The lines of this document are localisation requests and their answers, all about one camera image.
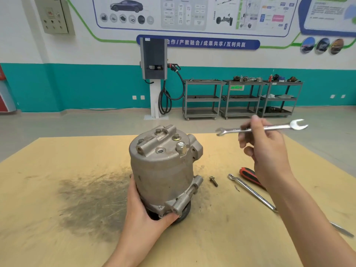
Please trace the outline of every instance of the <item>left hand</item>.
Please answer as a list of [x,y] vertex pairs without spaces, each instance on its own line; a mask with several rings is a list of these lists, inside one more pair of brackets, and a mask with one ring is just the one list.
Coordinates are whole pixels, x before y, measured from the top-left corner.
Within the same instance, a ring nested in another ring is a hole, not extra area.
[[134,176],[131,175],[127,192],[127,213],[118,245],[103,267],[136,267],[147,256],[163,231],[179,216],[165,215],[152,220],[141,202]]

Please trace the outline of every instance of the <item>auto parts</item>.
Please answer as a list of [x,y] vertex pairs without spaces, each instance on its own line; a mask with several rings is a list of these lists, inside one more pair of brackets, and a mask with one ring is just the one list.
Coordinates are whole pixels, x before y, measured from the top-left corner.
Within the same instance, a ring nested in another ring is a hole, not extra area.
[[137,136],[130,144],[132,172],[148,214],[157,219],[174,212],[182,221],[189,213],[190,199],[203,182],[194,176],[193,162],[202,156],[194,135],[174,125],[158,126]]

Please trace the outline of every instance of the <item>car image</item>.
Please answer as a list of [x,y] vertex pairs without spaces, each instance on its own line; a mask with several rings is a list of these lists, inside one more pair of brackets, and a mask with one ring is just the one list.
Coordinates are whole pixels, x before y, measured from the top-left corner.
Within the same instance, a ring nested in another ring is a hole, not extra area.
[[110,5],[110,9],[114,11],[135,11],[136,13],[139,13],[144,9],[144,6],[136,1],[133,0],[124,0],[120,3],[113,3]]

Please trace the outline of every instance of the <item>white wall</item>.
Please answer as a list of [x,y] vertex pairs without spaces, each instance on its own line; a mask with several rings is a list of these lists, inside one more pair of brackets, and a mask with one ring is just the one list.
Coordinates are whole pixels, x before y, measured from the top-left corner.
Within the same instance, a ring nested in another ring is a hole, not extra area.
[[[140,49],[137,44],[99,42],[91,36],[72,9],[71,16],[76,33],[74,37],[49,35],[42,29],[34,0],[1,1],[0,62],[139,64]],[[302,42],[304,38],[306,36],[301,35],[296,42]],[[352,40],[345,39],[345,44]],[[356,44],[337,55],[328,52],[321,55],[314,52],[302,54],[298,47],[256,51],[168,48],[169,62],[181,66],[351,70],[356,69],[355,56]]]

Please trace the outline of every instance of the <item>yellow tabletop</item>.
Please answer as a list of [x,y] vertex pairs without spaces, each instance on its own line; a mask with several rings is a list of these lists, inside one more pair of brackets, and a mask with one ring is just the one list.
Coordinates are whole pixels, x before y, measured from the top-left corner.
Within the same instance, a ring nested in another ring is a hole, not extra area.
[[[237,135],[195,136],[204,154],[194,174],[204,182],[188,217],[163,233],[141,266],[301,266],[280,216],[227,178],[253,168]],[[0,163],[0,266],[103,264],[125,219],[134,137],[40,138]],[[356,234],[356,180],[285,138],[296,178],[329,220]],[[343,238],[356,249],[355,239]]]

